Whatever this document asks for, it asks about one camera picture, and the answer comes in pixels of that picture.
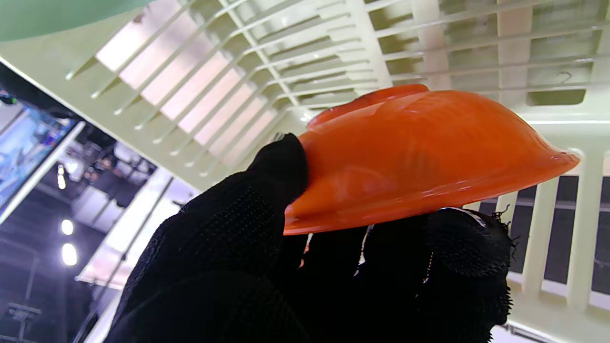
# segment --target metal hook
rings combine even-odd
[[[569,71],[560,71],[557,76],[559,75],[565,75],[566,79],[559,81],[560,84],[565,84],[566,82],[568,82],[571,78],[572,78],[572,74]]]

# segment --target gloved hand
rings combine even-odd
[[[512,242],[498,216],[441,209],[282,235],[307,186],[294,135],[165,220],[131,273],[106,342],[481,343],[506,321]]]

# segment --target ceiling light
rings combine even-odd
[[[76,256],[76,248],[72,243],[66,243],[62,246],[62,259],[66,265],[76,265],[78,257]]]
[[[62,220],[62,233],[66,236],[74,233],[74,223],[70,219]]]

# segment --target dish rack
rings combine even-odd
[[[610,309],[590,303],[610,175],[608,10],[607,0],[157,0],[0,43],[0,60],[202,191],[243,170],[275,132],[300,134],[373,90],[423,83],[499,101],[583,157],[570,172],[579,181],[567,292],[543,290],[556,178],[537,186],[509,324],[597,343],[610,337]],[[499,197],[497,209],[516,199]]]

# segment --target monitor screen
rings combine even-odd
[[[77,123],[19,102],[0,105],[0,222],[16,194]]]

